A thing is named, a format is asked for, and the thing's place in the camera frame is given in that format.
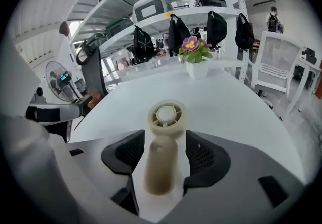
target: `white flower pot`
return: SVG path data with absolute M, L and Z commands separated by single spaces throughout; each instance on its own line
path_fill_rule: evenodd
M 186 70 L 189 76 L 194 80 L 205 78 L 208 74 L 208 62 L 203 61 L 192 64 L 186 61 Z

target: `pink flower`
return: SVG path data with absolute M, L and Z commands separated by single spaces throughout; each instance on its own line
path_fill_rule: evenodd
M 198 39 L 198 41 L 201 43 L 202 47 L 208 47 L 208 48 L 211 47 L 211 44 L 207 44 L 207 42 L 201 38 Z
M 197 43 L 197 37 L 196 36 L 190 36 L 189 38 L 185 38 L 183 40 L 181 48 L 183 50 L 187 50 L 187 51 L 196 51 L 196 50 L 198 50 L 199 49 L 199 44 Z

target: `beige cylinder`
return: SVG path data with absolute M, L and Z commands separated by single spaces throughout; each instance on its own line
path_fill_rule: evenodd
M 185 107 L 176 100 L 165 100 L 154 105 L 148 114 L 151 132 L 156 136 L 177 139 L 185 132 Z
M 156 137 L 150 146 L 144 175 L 144 189 L 153 195 L 172 191 L 177 169 L 178 146 L 168 136 Z

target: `potted plant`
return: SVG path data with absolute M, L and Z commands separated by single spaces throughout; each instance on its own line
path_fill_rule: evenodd
M 209 49 L 210 44 L 196 36 L 185 38 L 179 55 L 183 55 L 182 63 L 186 63 L 186 69 L 192 79 L 205 78 L 208 73 L 207 59 L 212 58 Z

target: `mesh chair back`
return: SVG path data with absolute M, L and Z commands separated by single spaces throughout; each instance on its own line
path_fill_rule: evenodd
M 93 55 L 89 61 L 82 65 L 82 72 L 88 91 L 97 91 L 101 98 L 104 98 L 107 95 L 107 91 L 102 73 L 101 54 L 98 47 L 93 50 Z
M 255 62 L 259 69 L 257 80 L 287 88 L 296 61 L 304 50 L 304 46 L 283 34 L 263 32 Z

